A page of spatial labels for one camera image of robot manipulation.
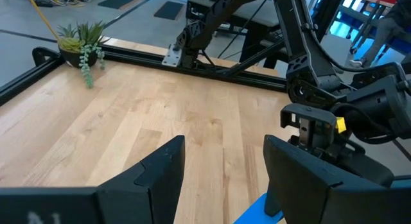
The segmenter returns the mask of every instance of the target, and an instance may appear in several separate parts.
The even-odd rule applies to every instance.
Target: yellow tag
[[[344,117],[337,117],[337,128],[339,134],[347,130],[347,127],[345,127]]]

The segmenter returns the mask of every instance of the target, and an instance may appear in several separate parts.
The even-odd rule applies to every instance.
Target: concrete floor
[[[85,7],[73,8],[68,6],[56,6],[53,8],[41,8],[42,12],[56,29],[59,25],[76,24],[76,22],[109,22],[110,26],[105,30],[105,35],[117,39],[150,44],[160,47],[168,47],[175,41],[175,37],[182,31],[186,24],[184,13],[176,21],[160,19],[153,14],[166,2],[174,1],[185,3],[186,0],[139,0],[125,10],[114,10],[98,6],[104,0],[92,0]],[[348,27],[345,24],[334,23],[331,33],[345,37]],[[21,35],[31,35],[53,40],[51,32],[41,21],[28,0],[0,0],[0,87],[28,69],[34,67],[31,51],[38,46],[57,50],[57,45],[52,42],[38,40]],[[206,49],[209,56],[218,56],[220,51],[231,41],[232,35],[219,34]],[[239,51],[243,44],[243,37],[238,37],[224,56]],[[372,40],[368,40],[355,56],[361,57]],[[231,57],[238,60],[240,55]],[[377,64],[391,61],[400,62],[403,55],[390,50]],[[287,64],[279,62],[276,69],[284,76]],[[349,82],[352,74],[343,74],[341,78]],[[403,145],[411,146],[410,141],[402,141]],[[381,146],[369,146],[365,144],[367,153],[376,160],[388,166],[396,175],[411,175],[411,162],[393,144]]]

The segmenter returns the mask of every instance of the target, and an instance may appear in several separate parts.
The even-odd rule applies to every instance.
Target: plant pot
[[[76,67],[76,68],[81,68],[79,66],[80,64],[80,56],[82,55],[81,53],[73,53],[70,51],[66,51],[58,47],[60,50],[60,53],[62,54],[64,60],[71,66]],[[97,62],[97,53],[95,51],[92,51],[89,53],[89,61],[87,64],[89,64],[89,67],[92,67],[94,64]]]

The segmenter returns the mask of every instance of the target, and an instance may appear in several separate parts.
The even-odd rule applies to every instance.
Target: potted plant
[[[104,52],[101,45],[109,39],[103,40],[104,24],[97,22],[91,26],[89,23],[78,24],[73,28],[71,24],[68,27],[59,27],[58,48],[66,62],[81,69],[86,86],[92,88],[93,78],[90,67],[97,59],[100,60],[100,69],[104,70]]]

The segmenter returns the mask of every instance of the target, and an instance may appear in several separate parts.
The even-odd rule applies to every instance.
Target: metal plate
[[[170,45],[167,51],[167,55],[162,60],[161,64],[170,67],[176,67],[180,65],[181,61],[181,49],[174,50],[175,44]]]

